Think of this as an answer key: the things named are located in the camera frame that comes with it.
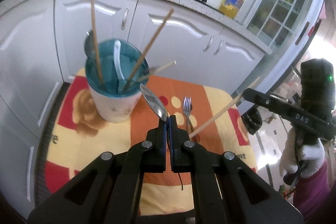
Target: tablecloth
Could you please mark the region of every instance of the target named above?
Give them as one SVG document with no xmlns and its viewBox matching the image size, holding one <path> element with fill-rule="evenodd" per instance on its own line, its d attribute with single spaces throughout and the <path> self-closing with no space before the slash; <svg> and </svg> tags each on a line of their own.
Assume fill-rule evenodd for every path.
<svg viewBox="0 0 336 224">
<path fill-rule="evenodd" d="M 178 126 L 183 129 L 186 129 L 182 110 L 185 96 L 192 98 L 190 119 L 195 128 L 231 101 L 231 96 L 223 90 L 159 76 L 151 76 L 147 87 L 161 99 L 170 115 L 176 115 Z M 158 117 L 143 97 L 125 122 L 113 124 L 104 120 L 95 107 L 84 70 L 80 70 L 55 121 L 44 169 L 46 186 L 51 193 L 56 192 L 101 153 L 125 152 L 145 140 L 147 131 L 157 125 Z M 198 142 L 215 153 L 232 151 L 256 171 L 247 131 L 235 106 L 203 130 Z M 144 175 L 139 205 L 141 215 L 170 214 L 194 208 L 190 174 L 181 174 L 182 191 L 178 174 L 169 170 L 169 155 L 166 158 L 166 172 Z"/>
</svg>

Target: black device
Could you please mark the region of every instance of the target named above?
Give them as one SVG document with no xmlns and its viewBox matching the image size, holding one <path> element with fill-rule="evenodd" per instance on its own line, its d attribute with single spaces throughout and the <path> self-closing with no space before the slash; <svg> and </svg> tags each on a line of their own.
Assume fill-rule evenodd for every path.
<svg viewBox="0 0 336 224">
<path fill-rule="evenodd" d="M 300 212 L 239 157 L 212 153 L 190 141 L 187 131 L 177 127 L 176 117 L 170 116 L 127 152 L 102 153 L 36 207 L 27 223 L 136 223 L 143 174 L 166 170 L 167 140 L 171 170 L 190 172 L 196 223 L 304 222 Z"/>
<path fill-rule="evenodd" d="M 295 155 L 300 145 L 314 145 L 317 138 L 335 138 L 335 126 L 331 112 L 335 107 L 335 82 L 333 65 L 327 60 L 311 59 L 301 63 L 301 108 L 294 107 L 264 93 L 246 89 L 243 98 L 267 108 L 269 111 L 289 120 L 296 127 Z M 298 171 L 286 174 L 283 181 L 292 185 L 299 177 L 303 161 L 298 162 Z"/>
</svg>

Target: blue bottle label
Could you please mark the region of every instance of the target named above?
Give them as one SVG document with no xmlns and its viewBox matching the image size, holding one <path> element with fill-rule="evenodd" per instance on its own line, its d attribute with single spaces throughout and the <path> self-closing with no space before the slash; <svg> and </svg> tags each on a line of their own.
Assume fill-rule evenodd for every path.
<svg viewBox="0 0 336 224">
<path fill-rule="evenodd" d="M 238 9 L 240 9 L 241 6 L 243 5 L 243 2 L 244 2 L 243 0 L 225 0 L 225 5 L 233 5 Z"/>
</svg>

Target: yellow dot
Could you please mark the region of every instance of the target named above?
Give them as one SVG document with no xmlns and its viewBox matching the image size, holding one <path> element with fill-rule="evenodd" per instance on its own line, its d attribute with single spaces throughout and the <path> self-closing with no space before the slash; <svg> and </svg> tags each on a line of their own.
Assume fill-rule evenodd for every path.
<svg viewBox="0 0 336 224">
<path fill-rule="evenodd" d="M 184 117 L 181 113 L 175 112 L 174 115 L 176 116 L 176 121 L 178 126 L 184 125 Z"/>
<path fill-rule="evenodd" d="M 181 101 L 176 96 L 171 97 L 171 104 L 175 108 L 180 108 L 181 107 Z"/>
<path fill-rule="evenodd" d="M 193 125 L 193 127 L 196 127 L 197 126 L 197 121 L 196 121 L 195 116 L 190 114 L 189 119 L 190 119 L 190 122 Z"/>
</svg>

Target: purple sleeve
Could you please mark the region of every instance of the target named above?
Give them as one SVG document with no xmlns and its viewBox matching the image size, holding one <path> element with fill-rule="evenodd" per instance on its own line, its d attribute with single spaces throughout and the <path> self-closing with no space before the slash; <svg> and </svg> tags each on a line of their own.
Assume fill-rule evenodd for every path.
<svg viewBox="0 0 336 224">
<path fill-rule="evenodd" d="M 300 178 L 293 197 L 293 205 L 307 221 L 325 200 L 329 193 L 327 162 L 311 177 Z"/>
</svg>

